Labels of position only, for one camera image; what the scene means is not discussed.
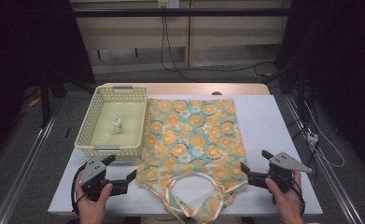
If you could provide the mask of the person's left hand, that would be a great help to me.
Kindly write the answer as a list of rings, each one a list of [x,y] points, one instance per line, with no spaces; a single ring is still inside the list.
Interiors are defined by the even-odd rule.
[[[82,187],[78,184],[82,173],[79,172],[75,184],[75,193],[78,198],[77,208],[79,217],[103,217],[105,218],[105,205],[113,188],[112,184],[107,184],[101,191],[100,198],[95,202],[89,200]]]

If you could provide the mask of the person's right hand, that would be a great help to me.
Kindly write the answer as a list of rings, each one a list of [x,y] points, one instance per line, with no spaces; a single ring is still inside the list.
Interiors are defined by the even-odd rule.
[[[302,217],[301,200],[295,192],[283,193],[270,177],[265,179],[265,183],[275,198],[279,217]]]

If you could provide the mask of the metal floor rail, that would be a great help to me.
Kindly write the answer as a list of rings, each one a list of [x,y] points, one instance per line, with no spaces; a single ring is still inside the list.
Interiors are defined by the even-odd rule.
[[[10,217],[22,195],[25,185],[31,175],[31,172],[34,169],[37,159],[41,154],[43,146],[46,144],[55,120],[60,113],[60,110],[63,106],[63,100],[57,100],[53,105],[54,109],[50,113],[49,120],[43,127],[40,128],[40,131],[24,161],[24,164],[19,170],[11,188],[0,205],[0,224],[8,224]]]
[[[303,128],[303,122],[300,121],[301,117],[298,114],[297,103],[294,101],[292,96],[285,96],[285,101],[288,105],[289,111],[297,120],[298,126],[302,131],[302,136],[304,137],[305,142],[308,144],[310,152],[314,155],[317,167],[321,170],[323,176],[327,180],[330,190],[335,196],[337,203],[340,205],[347,222],[349,224],[363,224],[363,219],[359,215],[357,208],[355,207],[339,178],[334,173],[334,166],[331,165],[328,159],[325,157],[320,146],[316,147],[308,140],[307,134],[310,131],[310,128]]]

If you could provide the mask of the white wall socket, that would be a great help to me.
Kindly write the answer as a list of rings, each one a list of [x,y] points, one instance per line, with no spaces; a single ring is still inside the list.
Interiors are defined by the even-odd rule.
[[[179,0],[158,0],[158,8],[180,8]]]

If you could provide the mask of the pale yellow plastic basket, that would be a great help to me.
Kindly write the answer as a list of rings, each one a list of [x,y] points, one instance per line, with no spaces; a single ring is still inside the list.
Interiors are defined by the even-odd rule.
[[[75,147],[88,157],[139,157],[146,113],[147,87],[97,87],[77,134]],[[113,115],[121,120],[122,133],[114,131]]]

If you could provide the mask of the black horizontal bar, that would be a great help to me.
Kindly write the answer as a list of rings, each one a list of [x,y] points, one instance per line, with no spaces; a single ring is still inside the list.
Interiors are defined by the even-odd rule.
[[[79,9],[73,11],[76,17],[278,17],[293,13],[293,10],[287,8]]]

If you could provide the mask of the black metal stand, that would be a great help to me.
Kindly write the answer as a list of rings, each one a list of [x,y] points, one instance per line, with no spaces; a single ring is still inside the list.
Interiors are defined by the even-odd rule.
[[[47,82],[47,76],[45,72],[43,72],[41,75],[40,94],[41,94],[41,104],[42,104],[41,127],[45,128],[50,119],[49,85]]]

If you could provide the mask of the fruit print cloth tote bag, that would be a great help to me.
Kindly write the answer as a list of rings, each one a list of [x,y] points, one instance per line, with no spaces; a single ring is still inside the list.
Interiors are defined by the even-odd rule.
[[[207,224],[231,205],[247,183],[246,161],[232,99],[149,101],[136,183],[161,198],[180,224],[190,217]],[[186,175],[207,179],[215,192],[196,208],[172,193]]]

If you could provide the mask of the black curtain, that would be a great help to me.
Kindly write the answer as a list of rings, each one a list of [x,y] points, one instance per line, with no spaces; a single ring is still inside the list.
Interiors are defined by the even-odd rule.
[[[291,0],[274,65],[281,68],[307,48],[304,70],[312,90],[365,164],[365,0]]]
[[[63,97],[65,82],[95,82],[71,0],[0,0],[0,145],[26,89]]]

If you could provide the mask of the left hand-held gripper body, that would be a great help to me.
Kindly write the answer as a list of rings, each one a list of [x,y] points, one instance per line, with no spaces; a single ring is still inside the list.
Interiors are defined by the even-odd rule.
[[[102,163],[102,159],[96,156],[89,157],[78,184],[90,200],[97,201],[102,189],[109,183],[105,174],[106,166]]]

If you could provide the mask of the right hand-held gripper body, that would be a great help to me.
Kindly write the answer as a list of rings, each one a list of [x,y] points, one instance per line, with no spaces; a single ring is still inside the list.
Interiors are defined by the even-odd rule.
[[[311,168],[297,161],[286,152],[271,155],[268,161],[269,177],[277,184],[282,192],[291,190],[293,185],[293,171],[312,172]]]

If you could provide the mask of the small white dropper bottle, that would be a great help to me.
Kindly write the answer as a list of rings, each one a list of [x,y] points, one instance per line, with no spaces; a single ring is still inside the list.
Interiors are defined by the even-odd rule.
[[[123,126],[122,126],[121,120],[119,119],[118,116],[116,116],[116,115],[112,116],[112,125],[113,125],[114,131],[116,133],[123,132]]]

